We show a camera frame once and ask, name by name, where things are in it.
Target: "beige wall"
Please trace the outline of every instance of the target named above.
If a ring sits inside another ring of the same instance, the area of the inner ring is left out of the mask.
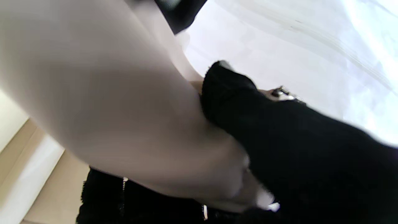
[[[27,114],[0,90],[0,152],[27,119]]]

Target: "black fabric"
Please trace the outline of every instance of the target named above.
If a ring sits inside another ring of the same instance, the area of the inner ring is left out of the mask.
[[[196,15],[206,1],[207,0],[181,0],[175,8],[169,9],[162,0],[155,0],[174,34],[192,25]]]
[[[82,190],[77,224],[190,223],[233,224],[237,213],[208,208],[193,199],[159,194],[133,181],[126,181],[93,168]]]
[[[120,224],[123,179],[90,169],[83,184],[78,224]]]
[[[303,104],[273,102],[219,63],[201,100],[205,116],[244,146],[285,222],[398,222],[396,148]]]

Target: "black sleeve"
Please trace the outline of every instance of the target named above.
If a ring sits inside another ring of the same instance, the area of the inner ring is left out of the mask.
[[[251,171],[286,213],[397,210],[397,149],[303,104],[271,101],[219,63],[206,74],[201,100],[205,116],[244,146]],[[378,202],[386,206],[375,208]]]
[[[167,1],[155,0],[174,34],[192,25],[196,15],[207,0],[180,0],[174,7],[169,7]]]

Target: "metal buckle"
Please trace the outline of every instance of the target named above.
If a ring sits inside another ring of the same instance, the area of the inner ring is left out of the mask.
[[[280,100],[292,100],[301,104],[306,105],[306,103],[297,95],[292,94],[287,88],[284,86],[280,86],[276,88],[274,91],[271,93],[272,96],[278,97]]]

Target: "pale skin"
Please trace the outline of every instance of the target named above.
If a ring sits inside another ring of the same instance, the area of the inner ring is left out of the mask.
[[[152,2],[4,0],[0,21],[0,88],[67,150],[166,195],[253,205],[246,154],[204,118],[202,77]]]

